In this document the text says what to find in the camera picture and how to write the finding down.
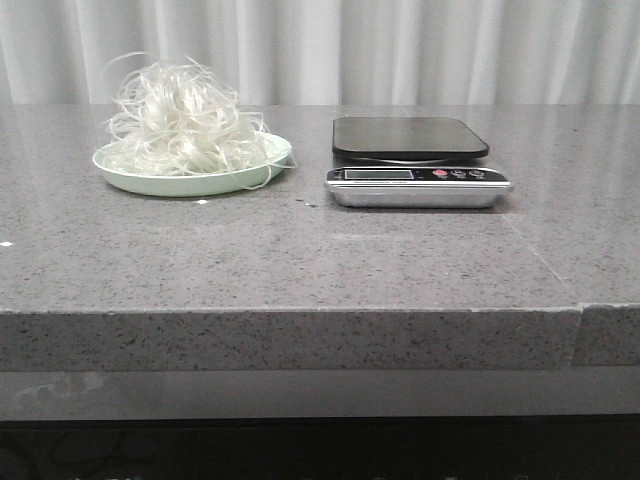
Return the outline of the white vermicelli noodle bundle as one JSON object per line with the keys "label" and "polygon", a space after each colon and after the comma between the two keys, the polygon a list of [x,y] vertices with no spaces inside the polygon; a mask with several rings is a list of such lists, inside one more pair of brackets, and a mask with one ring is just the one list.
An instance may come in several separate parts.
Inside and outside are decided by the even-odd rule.
{"label": "white vermicelli noodle bundle", "polygon": [[128,73],[107,121],[113,166],[149,176],[234,172],[267,162],[262,113],[192,58],[157,59]]}

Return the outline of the black and silver kitchen scale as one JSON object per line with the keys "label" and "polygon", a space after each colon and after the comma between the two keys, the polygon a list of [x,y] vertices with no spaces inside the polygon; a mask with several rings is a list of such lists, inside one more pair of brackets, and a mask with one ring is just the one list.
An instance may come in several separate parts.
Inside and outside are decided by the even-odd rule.
{"label": "black and silver kitchen scale", "polygon": [[489,145],[446,117],[340,117],[325,185],[342,206],[488,208],[513,190],[483,167]]}

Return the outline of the light green round plate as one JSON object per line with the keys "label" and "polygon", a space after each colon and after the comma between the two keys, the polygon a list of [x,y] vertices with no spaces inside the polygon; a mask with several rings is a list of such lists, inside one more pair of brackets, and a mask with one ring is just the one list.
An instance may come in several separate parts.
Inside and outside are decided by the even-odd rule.
{"label": "light green round plate", "polygon": [[266,146],[267,162],[234,172],[189,176],[149,176],[118,171],[112,162],[112,146],[107,145],[93,155],[93,163],[111,185],[132,193],[159,197],[200,197],[254,190],[265,186],[284,169],[292,168],[291,143],[274,134],[261,132]]}

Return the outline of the white pleated curtain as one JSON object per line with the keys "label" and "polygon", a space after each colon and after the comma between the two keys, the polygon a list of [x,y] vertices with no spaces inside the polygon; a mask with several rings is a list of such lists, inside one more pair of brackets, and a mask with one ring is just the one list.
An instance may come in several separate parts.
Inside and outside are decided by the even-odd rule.
{"label": "white pleated curtain", "polygon": [[248,104],[635,104],[635,1],[5,1],[1,98],[105,103],[154,57]]}

